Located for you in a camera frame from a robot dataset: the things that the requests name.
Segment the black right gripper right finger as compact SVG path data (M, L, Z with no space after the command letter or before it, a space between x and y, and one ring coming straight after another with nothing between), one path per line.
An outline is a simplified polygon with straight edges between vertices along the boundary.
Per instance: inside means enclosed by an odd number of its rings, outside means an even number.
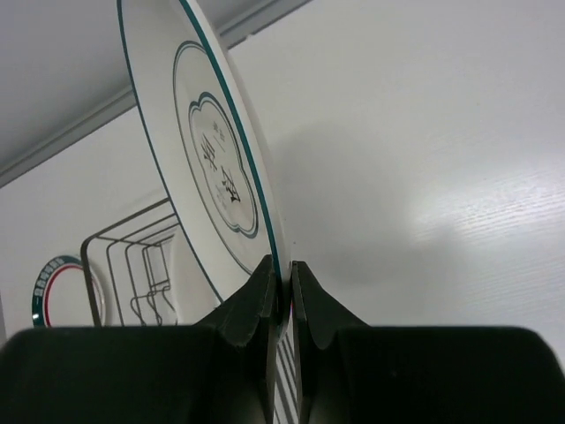
M561 423L564 373L514 326L372 326L292 267L303 423Z

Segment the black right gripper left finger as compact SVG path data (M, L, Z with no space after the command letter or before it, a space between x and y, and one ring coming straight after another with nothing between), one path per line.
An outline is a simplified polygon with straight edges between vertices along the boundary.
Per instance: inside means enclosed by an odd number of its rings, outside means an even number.
M27 329L1 351L4 423L269 423L276 280L264 257L193 325Z

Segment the green red rimmed plate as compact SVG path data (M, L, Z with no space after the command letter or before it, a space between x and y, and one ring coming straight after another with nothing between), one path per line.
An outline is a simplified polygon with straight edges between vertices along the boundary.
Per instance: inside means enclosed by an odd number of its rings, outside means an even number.
M35 328L94 326L82 261L59 255L35 279L31 298Z

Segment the white plate with flower motif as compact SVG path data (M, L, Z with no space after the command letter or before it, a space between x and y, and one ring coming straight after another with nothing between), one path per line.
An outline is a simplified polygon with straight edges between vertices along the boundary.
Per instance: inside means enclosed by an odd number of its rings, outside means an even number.
M151 155L205 281L228 298L270 256L284 333L290 248L272 158L237 67L195 1L120 1L117 16Z

